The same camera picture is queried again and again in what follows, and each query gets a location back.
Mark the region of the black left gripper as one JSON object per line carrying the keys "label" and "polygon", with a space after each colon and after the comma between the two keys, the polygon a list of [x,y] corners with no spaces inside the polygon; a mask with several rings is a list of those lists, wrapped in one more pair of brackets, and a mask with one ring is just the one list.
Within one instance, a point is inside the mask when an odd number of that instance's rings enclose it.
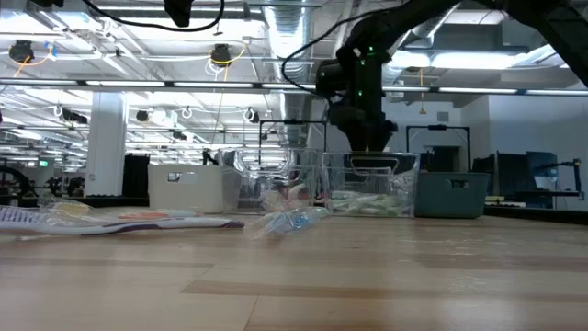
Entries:
{"label": "black left gripper", "polygon": [[164,0],[164,11],[178,27],[187,27],[193,0]]}

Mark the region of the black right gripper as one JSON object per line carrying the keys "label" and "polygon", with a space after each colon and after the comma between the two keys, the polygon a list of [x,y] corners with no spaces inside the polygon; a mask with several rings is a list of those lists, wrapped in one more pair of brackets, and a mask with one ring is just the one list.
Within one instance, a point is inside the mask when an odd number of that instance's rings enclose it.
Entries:
{"label": "black right gripper", "polygon": [[398,130],[382,111],[382,66],[389,61],[385,49],[345,45],[318,67],[316,92],[327,99],[328,120],[354,153],[382,152]]}

